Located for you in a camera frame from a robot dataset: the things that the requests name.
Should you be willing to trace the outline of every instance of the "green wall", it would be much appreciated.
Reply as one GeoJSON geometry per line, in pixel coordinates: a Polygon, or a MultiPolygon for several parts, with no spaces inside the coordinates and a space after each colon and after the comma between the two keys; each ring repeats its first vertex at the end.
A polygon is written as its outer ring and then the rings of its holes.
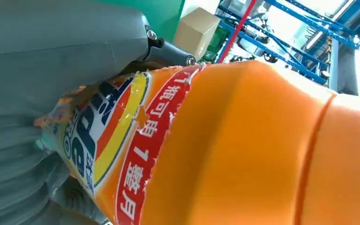
{"type": "Polygon", "coordinates": [[[102,0],[142,11],[159,38],[173,41],[185,0],[102,0]]]}

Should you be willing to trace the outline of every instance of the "yellow stripe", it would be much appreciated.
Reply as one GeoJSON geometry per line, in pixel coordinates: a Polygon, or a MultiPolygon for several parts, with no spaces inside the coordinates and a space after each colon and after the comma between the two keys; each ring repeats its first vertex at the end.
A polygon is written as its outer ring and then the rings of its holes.
{"type": "Polygon", "coordinates": [[[135,78],[133,79],[130,86],[132,90],[126,108],[120,117],[120,121],[104,151],[95,161],[93,179],[94,184],[96,184],[104,175],[104,173],[109,169],[115,154],[119,151],[120,144],[125,138],[126,132],[131,125],[132,119],[143,98],[144,90],[147,88],[147,78],[143,74],[137,74],[135,75],[135,78]]]}

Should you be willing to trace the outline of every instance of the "cardboard box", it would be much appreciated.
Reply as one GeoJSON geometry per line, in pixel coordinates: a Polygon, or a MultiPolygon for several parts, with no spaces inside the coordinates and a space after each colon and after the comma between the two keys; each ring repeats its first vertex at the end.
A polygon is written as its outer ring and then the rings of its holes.
{"type": "Polygon", "coordinates": [[[216,31],[220,19],[197,8],[180,20],[173,44],[200,60],[216,31]]]}

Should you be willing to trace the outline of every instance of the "plastic bottle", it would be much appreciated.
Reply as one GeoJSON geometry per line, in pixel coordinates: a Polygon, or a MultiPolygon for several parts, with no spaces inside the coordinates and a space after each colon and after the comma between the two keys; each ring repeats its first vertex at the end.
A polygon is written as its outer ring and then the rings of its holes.
{"type": "Polygon", "coordinates": [[[360,224],[360,97],[251,61],[87,87],[58,150],[115,224],[360,224]]]}

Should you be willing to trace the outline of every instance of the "red pole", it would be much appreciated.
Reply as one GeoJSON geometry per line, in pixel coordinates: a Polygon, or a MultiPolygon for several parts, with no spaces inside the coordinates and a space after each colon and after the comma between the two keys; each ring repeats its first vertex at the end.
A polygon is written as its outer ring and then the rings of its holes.
{"type": "Polygon", "coordinates": [[[237,28],[235,29],[235,32],[232,34],[230,40],[228,40],[228,43],[225,45],[225,49],[223,50],[223,54],[221,55],[220,60],[218,61],[219,63],[222,63],[224,61],[224,58],[227,56],[228,52],[231,49],[231,46],[233,45],[235,38],[237,37],[238,33],[240,32],[243,24],[246,21],[246,18],[249,16],[250,11],[252,11],[253,6],[256,4],[256,0],[252,0],[245,12],[245,14],[243,15],[240,23],[238,24],[237,28]]]}

